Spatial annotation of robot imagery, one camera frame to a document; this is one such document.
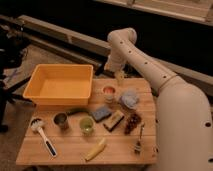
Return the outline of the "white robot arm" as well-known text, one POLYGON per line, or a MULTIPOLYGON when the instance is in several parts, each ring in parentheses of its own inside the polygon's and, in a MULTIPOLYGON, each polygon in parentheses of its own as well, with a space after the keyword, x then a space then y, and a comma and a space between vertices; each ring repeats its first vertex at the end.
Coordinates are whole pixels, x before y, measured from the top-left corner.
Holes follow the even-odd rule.
POLYGON ((116 72, 130 64, 158 93, 157 171, 213 171, 213 119, 206 95, 136 48, 136 39, 132 28, 110 32, 105 68, 116 72))

